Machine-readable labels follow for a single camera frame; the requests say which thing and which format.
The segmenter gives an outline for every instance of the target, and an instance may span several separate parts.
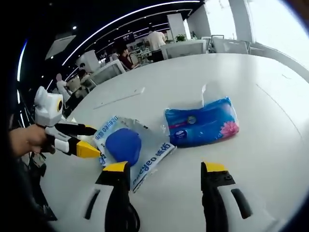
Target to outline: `blue round object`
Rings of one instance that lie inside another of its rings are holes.
[[[105,147],[117,162],[128,161],[133,166],[140,156],[141,139],[135,131],[121,128],[107,137]]]

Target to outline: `robotic claw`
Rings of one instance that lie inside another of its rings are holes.
[[[97,158],[100,151],[87,142],[77,138],[78,135],[93,135],[96,130],[83,124],[61,121],[62,95],[48,93],[43,87],[38,89],[35,97],[36,123],[45,127],[50,142],[57,150],[67,155],[80,158]],[[65,179],[65,173],[70,176],[63,182],[65,185],[54,194],[61,195],[70,191],[69,198],[62,201],[65,204],[64,213],[55,213],[54,221],[50,223],[58,231],[76,232],[137,232],[140,229],[139,216],[131,205],[128,192],[130,190],[130,167],[127,162],[114,163],[99,173],[95,173],[94,181],[71,175],[66,169],[70,168],[70,159],[62,167],[56,166],[57,172],[50,170],[49,165],[41,172],[43,180],[58,175]],[[78,186],[66,188],[72,182]],[[202,204],[208,232],[275,232],[283,225],[263,209],[258,200],[251,194],[241,190],[235,183],[228,170],[221,164],[203,162],[201,164]],[[51,209],[57,209],[60,202],[53,202]]]

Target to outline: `black ceiling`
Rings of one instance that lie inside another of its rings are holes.
[[[95,49],[99,51],[108,45],[109,41],[113,41],[114,38],[126,34],[129,30],[138,31],[143,29],[149,26],[149,23],[157,25],[168,22],[167,15],[171,13],[157,13],[167,11],[174,11],[175,13],[176,10],[179,10],[178,12],[182,13],[183,18],[187,18],[190,10],[182,11],[183,9],[193,9],[194,11],[202,4],[170,4],[130,15],[100,31],[100,33],[87,41],[64,66],[61,66],[77,46],[111,21],[135,10],[170,1],[172,0],[39,1],[40,3],[29,3],[28,7],[32,7],[32,11],[30,12],[31,19],[28,19],[28,42],[21,69],[21,91],[27,94],[32,91],[35,92],[39,85],[47,87],[57,73],[62,73],[63,76],[68,75],[73,71],[73,67],[76,67],[75,61],[78,55],[81,55],[86,50]],[[163,29],[166,26],[161,25],[157,29]],[[55,55],[54,59],[45,61],[50,46],[60,34],[73,34],[76,37],[63,52]]]

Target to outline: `white table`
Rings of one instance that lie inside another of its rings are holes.
[[[289,219],[306,196],[309,84],[275,60],[204,54],[154,63],[97,86],[70,117],[98,128],[109,116],[120,115],[158,130],[170,103],[200,101],[202,86],[212,80],[230,97],[240,131],[224,142],[178,149],[159,163],[130,195],[141,232],[205,231],[200,191],[204,160],[224,164],[276,218]],[[141,87],[141,95],[93,110],[101,99]]]

